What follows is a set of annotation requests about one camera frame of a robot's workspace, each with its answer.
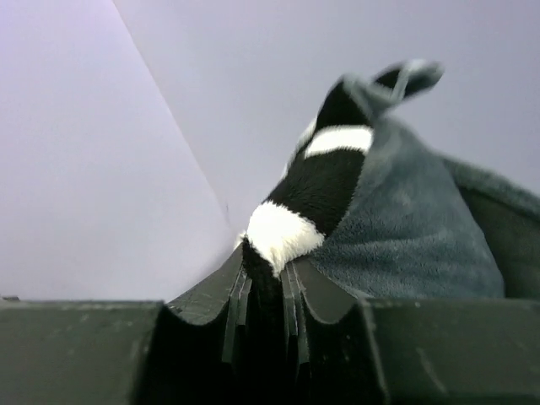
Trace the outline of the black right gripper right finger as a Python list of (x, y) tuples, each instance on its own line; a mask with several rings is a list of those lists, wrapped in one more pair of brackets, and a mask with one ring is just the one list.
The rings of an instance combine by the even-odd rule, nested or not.
[(536, 404), (539, 304), (357, 299), (307, 261), (282, 275), (304, 404)]

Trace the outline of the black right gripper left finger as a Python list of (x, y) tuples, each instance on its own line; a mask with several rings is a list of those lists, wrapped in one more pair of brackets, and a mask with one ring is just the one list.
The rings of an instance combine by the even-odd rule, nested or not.
[(2, 403), (230, 402), (239, 267), (234, 254), (169, 303), (3, 301)]

